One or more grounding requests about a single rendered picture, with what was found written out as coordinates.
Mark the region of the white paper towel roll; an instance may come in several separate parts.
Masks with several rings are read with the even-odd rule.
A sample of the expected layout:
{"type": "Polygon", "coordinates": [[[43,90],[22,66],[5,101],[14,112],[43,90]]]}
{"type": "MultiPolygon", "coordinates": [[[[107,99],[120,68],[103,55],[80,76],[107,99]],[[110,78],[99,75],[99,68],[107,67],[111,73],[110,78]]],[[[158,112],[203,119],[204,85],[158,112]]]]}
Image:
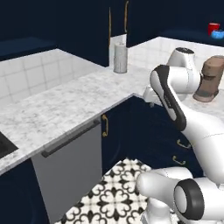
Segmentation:
{"type": "Polygon", "coordinates": [[[125,74],[128,64],[128,48],[123,43],[115,44],[114,52],[114,72],[117,74],[125,74]]]}

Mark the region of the navy base cabinet door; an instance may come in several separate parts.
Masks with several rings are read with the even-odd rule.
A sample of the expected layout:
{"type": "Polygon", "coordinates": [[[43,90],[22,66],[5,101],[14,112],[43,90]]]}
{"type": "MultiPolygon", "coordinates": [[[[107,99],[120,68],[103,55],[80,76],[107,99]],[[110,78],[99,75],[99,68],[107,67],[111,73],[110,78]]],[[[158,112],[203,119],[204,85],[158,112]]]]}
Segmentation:
{"type": "Polygon", "coordinates": [[[101,118],[102,174],[127,157],[130,147],[131,104],[133,98],[120,103],[105,115],[108,118],[108,136],[103,137],[105,122],[101,118]]]}

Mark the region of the navy drawer front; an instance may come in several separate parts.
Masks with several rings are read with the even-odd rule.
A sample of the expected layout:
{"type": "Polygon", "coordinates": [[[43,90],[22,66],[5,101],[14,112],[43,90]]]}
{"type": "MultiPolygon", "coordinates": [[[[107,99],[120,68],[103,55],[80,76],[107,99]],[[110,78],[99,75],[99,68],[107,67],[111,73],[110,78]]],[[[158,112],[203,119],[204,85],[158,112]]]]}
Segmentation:
{"type": "Polygon", "coordinates": [[[142,144],[132,146],[129,150],[129,158],[138,159],[153,169],[165,167],[185,167],[195,178],[203,176],[203,171],[193,149],[185,149],[179,146],[170,146],[168,144],[142,144]],[[178,161],[186,161],[184,165],[175,163],[172,157],[176,156],[178,161]]]}
{"type": "Polygon", "coordinates": [[[157,104],[151,106],[135,97],[131,112],[133,133],[141,144],[179,146],[178,139],[184,145],[189,144],[185,136],[175,128],[164,107],[157,104]]]}

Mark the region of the grey dishwasher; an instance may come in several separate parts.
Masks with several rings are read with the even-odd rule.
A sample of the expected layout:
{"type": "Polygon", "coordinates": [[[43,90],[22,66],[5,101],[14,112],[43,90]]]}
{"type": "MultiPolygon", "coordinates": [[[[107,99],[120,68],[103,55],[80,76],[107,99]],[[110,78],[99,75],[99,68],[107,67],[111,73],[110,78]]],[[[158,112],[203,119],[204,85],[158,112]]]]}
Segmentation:
{"type": "Polygon", "coordinates": [[[102,127],[96,126],[67,146],[44,158],[41,152],[32,158],[49,221],[62,218],[69,208],[102,177],[102,127]]]}

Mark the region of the brown coffee machine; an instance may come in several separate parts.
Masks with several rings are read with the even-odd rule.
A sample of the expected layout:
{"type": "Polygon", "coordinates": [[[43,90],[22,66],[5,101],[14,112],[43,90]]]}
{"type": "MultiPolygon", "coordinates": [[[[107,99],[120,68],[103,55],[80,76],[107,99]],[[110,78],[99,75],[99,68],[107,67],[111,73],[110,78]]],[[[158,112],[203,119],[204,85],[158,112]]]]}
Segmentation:
{"type": "Polygon", "coordinates": [[[219,93],[219,84],[224,72],[224,56],[214,55],[207,59],[201,70],[199,88],[193,98],[199,102],[211,102],[219,93]]]}

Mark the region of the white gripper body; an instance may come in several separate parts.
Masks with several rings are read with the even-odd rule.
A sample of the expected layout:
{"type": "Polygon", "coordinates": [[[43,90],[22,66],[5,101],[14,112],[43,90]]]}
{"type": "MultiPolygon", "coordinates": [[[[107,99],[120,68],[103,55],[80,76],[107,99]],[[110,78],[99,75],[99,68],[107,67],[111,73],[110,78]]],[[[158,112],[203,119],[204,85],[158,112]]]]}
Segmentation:
{"type": "Polygon", "coordinates": [[[145,102],[149,103],[151,106],[162,105],[161,101],[159,100],[157,94],[154,92],[152,87],[147,86],[143,93],[143,99],[145,102]]]}

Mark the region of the blue bowl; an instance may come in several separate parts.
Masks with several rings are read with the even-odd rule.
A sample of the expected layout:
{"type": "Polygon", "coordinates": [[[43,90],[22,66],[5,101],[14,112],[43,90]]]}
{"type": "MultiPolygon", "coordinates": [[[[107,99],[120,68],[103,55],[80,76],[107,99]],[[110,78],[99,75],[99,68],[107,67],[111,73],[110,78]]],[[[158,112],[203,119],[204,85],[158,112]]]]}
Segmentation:
{"type": "Polygon", "coordinates": [[[211,37],[213,39],[224,39],[224,31],[223,30],[214,30],[211,33],[211,37]]]}

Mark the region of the narrow navy wall cabinet door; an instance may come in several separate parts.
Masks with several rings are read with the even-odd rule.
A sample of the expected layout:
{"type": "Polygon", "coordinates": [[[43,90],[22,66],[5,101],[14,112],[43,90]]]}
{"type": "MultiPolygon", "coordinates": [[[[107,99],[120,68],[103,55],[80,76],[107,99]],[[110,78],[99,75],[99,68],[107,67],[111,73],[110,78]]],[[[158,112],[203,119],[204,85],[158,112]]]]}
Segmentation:
{"type": "Polygon", "coordinates": [[[126,0],[110,0],[111,36],[119,36],[124,32],[124,7],[126,0]]]}

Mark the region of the navy base cabinet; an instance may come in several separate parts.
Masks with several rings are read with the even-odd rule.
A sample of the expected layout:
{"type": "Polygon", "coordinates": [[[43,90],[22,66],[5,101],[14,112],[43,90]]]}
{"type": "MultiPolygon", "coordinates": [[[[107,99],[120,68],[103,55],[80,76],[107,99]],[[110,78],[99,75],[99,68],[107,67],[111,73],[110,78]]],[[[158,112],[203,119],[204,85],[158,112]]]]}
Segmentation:
{"type": "Polygon", "coordinates": [[[0,176],[0,224],[50,224],[30,159],[0,176]]]}

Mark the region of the navy wall cabinet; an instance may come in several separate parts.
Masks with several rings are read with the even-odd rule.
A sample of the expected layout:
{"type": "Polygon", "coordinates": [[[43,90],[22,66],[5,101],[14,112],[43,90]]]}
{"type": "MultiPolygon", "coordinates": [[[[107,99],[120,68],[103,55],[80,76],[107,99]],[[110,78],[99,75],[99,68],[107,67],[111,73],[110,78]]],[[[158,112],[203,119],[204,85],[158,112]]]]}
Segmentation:
{"type": "Polygon", "coordinates": [[[224,30],[224,0],[129,0],[127,46],[164,37],[224,47],[209,23],[224,30]]]}

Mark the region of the red cup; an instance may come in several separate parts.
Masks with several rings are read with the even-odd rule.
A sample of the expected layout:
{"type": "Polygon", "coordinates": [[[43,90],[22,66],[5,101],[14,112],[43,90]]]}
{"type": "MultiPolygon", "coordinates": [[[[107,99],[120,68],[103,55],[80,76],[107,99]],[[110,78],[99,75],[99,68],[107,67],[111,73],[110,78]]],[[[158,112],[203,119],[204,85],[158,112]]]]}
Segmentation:
{"type": "Polygon", "coordinates": [[[208,24],[208,35],[211,35],[212,31],[218,30],[220,28],[219,23],[209,23],[208,24]]]}

